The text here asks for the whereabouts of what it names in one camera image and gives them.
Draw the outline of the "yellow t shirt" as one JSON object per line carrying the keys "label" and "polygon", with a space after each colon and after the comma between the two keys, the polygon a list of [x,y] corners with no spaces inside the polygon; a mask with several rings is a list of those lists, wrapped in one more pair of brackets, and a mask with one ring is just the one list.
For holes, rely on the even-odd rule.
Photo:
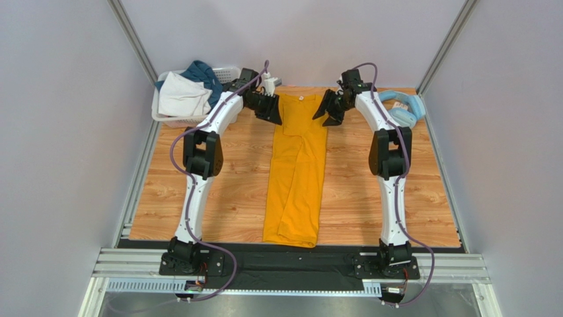
{"label": "yellow t shirt", "polygon": [[262,240],[313,248],[317,245],[328,130],[314,115],[319,95],[280,96]]}

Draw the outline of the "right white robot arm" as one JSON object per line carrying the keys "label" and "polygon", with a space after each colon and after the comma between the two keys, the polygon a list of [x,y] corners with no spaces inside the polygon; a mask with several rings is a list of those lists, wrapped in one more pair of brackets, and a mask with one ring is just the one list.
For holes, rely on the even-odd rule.
{"label": "right white robot arm", "polygon": [[355,108],[373,132],[368,165],[381,192],[383,223],[379,251],[366,270],[393,278],[405,273],[412,263],[412,246],[402,224],[405,217],[404,189],[412,158],[412,129],[426,115],[416,94],[394,90],[378,93],[373,83],[361,79],[359,69],[349,69],[338,80],[338,90],[326,90],[317,120],[324,127],[341,125],[346,111]]}

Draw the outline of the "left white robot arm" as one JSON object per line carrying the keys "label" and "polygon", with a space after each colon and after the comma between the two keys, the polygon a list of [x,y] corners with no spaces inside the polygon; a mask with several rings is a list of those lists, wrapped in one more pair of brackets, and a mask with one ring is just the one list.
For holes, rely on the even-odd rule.
{"label": "left white robot arm", "polygon": [[223,272],[230,251],[204,242],[203,219],[213,181],[223,168],[221,136],[243,108],[256,117],[280,125],[276,79],[264,67],[257,72],[244,68],[238,79],[222,86],[217,104],[195,127],[187,127],[170,146],[183,143],[182,162],[173,165],[186,176],[186,197],[182,215],[166,252],[161,256],[160,275],[195,276]]}

